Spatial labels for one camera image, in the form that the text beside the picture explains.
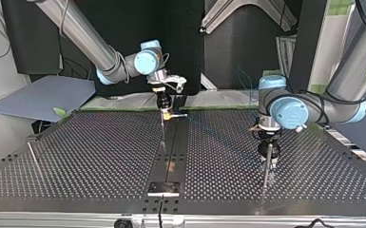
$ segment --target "gray panel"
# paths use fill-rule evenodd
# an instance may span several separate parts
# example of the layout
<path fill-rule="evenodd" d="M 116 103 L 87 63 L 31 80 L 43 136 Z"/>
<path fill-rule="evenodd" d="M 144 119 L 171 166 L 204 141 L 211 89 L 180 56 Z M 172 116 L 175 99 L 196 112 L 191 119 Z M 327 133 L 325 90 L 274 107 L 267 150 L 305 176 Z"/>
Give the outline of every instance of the gray panel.
<path fill-rule="evenodd" d="M 327 0 L 303 1 L 290 71 L 290 83 L 295 92 L 306 89 L 309 85 L 326 8 Z"/>
<path fill-rule="evenodd" d="M 29 152 L 0 162 L 0 212 L 366 217 L 366 163 L 316 125 L 284 133 L 263 191 L 256 116 L 190 112 L 167 126 L 163 153 L 158 112 L 78 113 L 33 144 L 38 165 Z M 162 180 L 180 196 L 148 198 Z"/>
<path fill-rule="evenodd" d="M 77 114 L 0 171 L 0 210 L 140 213 L 161 137 L 158 112 Z"/>
<path fill-rule="evenodd" d="M 366 163 L 316 125 L 284 132 L 263 191 L 257 111 L 190 113 L 181 214 L 366 216 Z"/>
<path fill-rule="evenodd" d="M 214 0 L 206 0 L 209 10 Z M 255 88 L 264 70 L 279 69 L 279 26 L 260 8 L 237 9 L 210 35 L 204 35 L 204 75 L 217 88 Z"/>

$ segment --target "end effector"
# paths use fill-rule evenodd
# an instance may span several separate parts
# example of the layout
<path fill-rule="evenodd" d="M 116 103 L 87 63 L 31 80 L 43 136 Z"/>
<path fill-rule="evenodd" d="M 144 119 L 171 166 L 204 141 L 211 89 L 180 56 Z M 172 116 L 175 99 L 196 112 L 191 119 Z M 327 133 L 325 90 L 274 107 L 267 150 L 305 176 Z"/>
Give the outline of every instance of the end effector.
<path fill-rule="evenodd" d="M 147 82 L 151 84 L 153 92 L 158 97 L 157 106 L 162 111 L 164 120 L 167 121 L 172 116 L 172 100 L 168 93 L 168 88 L 172 88 L 176 93 L 180 94 L 183 92 L 183 87 L 186 83 L 184 77 L 168 75 L 165 69 L 167 60 L 168 54 L 163 54 L 160 42 L 157 40 L 148 41 L 141 43 L 141 51 L 139 53 L 124 58 L 124 67 L 118 67 L 117 70 L 112 72 L 98 71 L 98 76 L 103 84 L 110 85 L 120 82 L 119 79 L 125 79 L 125 74 L 126 78 L 129 76 L 146 75 Z"/>

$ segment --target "metal plate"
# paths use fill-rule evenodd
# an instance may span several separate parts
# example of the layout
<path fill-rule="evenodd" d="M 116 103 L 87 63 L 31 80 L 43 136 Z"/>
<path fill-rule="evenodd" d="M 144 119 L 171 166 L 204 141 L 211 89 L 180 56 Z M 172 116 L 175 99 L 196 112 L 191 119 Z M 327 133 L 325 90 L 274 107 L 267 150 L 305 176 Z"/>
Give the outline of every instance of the metal plate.
<path fill-rule="evenodd" d="M 29 152 L 0 163 L 0 211 L 366 217 L 366 163 L 313 124 L 283 134 L 262 191 L 256 115 L 192 111 L 168 125 L 162 152 L 158 112 L 78 113 L 33 144 L 38 163 Z M 148 198 L 162 180 L 180 196 Z"/>
<path fill-rule="evenodd" d="M 0 210 L 142 213 L 161 138 L 158 112 L 79 113 L 0 170 Z"/>
<path fill-rule="evenodd" d="M 248 130 L 256 115 L 190 113 L 179 213 L 366 216 L 366 163 L 313 124 L 284 132 L 277 168 L 263 191 L 259 142 Z"/>

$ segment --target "green tape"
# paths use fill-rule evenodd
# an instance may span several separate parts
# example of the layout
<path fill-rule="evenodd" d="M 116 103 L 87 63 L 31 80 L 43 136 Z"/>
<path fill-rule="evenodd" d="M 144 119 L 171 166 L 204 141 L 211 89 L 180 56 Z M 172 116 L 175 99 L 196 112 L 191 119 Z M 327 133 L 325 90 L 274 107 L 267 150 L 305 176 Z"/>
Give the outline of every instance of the green tape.
<path fill-rule="evenodd" d="M 318 93 L 318 94 L 322 94 L 325 92 L 325 89 L 327 89 L 327 85 L 315 84 L 315 85 L 311 85 L 310 91 Z"/>
<path fill-rule="evenodd" d="M 329 16 L 348 14 L 349 7 L 354 4 L 354 0 L 332 0 L 328 8 Z"/>
<path fill-rule="evenodd" d="M 264 70 L 262 76 L 281 75 L 280 69 Z"/>

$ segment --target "metal post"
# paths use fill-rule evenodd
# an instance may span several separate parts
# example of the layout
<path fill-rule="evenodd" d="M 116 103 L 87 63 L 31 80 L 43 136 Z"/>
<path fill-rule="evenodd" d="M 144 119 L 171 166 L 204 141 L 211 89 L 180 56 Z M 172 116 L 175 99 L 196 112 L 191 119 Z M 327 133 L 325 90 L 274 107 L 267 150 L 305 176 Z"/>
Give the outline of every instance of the metal post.
<path fill-rule="evenodd" d="M 272 161 L 272 150 L 274 145 L 270 142 L 268 144 L 268 153 L 266 154 L 266 161 L 265 161 L 265 173 L 263 176 L 263 189 L 268 187 L 268 179 L 269 179 L 269 168 L 271 167 Z"/>
<path fill-rule="evenodd" d="M 366 96 L 366 27 L 362 25 L 327 87 L 339 99 L 357 101 Z"/>
<path fill-rule="evenodd" d="M 64 21 L 64 34 L 86 55 L 86 57 L 102 71 L 114 68 L 117 62 L 115 51 L 108 46 L 99 33 L 82 14 L 72 0 L 67 7 L 67 16 Z M 37 1 L 36 5 L 59 28 L 67 0 Z"/>

